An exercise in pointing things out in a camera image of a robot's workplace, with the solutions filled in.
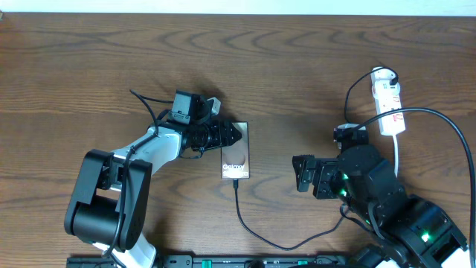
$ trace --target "wooden table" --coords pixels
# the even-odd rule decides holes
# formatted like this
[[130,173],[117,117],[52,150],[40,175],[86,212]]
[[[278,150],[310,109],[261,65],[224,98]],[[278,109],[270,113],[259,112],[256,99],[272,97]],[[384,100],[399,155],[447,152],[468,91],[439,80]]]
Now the wooden table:
[[[242,215],[264,237],[292,246],[330,229],[337,200],[295,190],[291,158],[338,154],[349,86],[372,67],[399,72],[404,106],[437,109],[476,151],[476,19],[378,16],[5,14],[0,22],[0,266],[63,267],[100,252],[67,235],[63,220],[83,157],[144,134],[144,106],[129,93],[173,99],[176,89],[217,96],[249,122],[251,180]],[[167,105],[152,103],[156,110]],[[370,78],[350,97],[356,121],[375,115]],[[463,148],[442,120],[405,117],[399,178],[442,206],[469,234]],[[371,142],[393,161],[391,138]],[[351,222],[293,252],[239,224],[220,152],[167,163],[152,178],[144,234],[164,253],[355,252],[370,238]]]

